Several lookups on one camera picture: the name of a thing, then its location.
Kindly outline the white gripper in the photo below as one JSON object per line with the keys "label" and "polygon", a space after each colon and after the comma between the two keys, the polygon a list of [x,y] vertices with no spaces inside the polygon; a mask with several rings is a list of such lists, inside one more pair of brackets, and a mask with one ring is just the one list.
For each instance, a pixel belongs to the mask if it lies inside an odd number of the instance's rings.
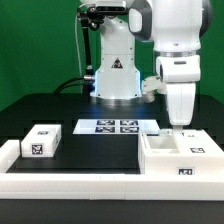
{"label": "white gripper", "polygon": [[170,83],[166,85],[167,111],[173,126],[191,123],[195,102],[195,83]]}

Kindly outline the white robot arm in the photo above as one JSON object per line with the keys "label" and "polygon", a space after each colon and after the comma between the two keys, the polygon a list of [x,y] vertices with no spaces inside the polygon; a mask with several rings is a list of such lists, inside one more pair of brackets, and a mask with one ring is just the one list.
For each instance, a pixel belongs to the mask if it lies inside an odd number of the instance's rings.
{"label": "white robot arm", "polygon": [[[80,0],[83,30],[99,30],[101,64],[93,75],[92,99],[105,103],[152,102],[166,96],[173,126],[191,123],[200,80],[200,37],[212,20],[210,0]],[[151,43],[155,75],[144,80],[135,66],[135,43]]]}

